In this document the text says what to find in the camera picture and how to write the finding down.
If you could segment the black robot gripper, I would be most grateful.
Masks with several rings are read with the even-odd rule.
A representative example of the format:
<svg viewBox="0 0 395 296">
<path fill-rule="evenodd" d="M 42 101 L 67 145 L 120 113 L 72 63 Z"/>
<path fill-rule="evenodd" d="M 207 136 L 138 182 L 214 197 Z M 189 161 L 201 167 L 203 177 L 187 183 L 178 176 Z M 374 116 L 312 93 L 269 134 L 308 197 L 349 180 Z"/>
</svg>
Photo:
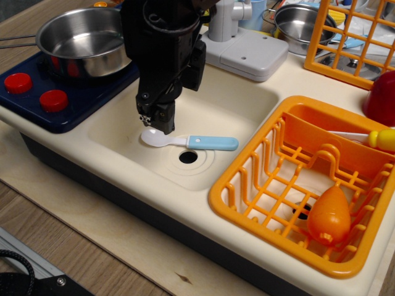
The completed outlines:
<svg viewBox="0 0 395 296">
<path fill-rule="evenodd" d="M 139 70 L 136 107 L 144 126 L 165 135 L 175 129 L 175 100 L 198 90 L 205 46 L 200 40 L 205 1 L 124 1 L 120 11 L 125 50 Z M 151 106 L 157 102 L 152 115 Z"/>
</svg>

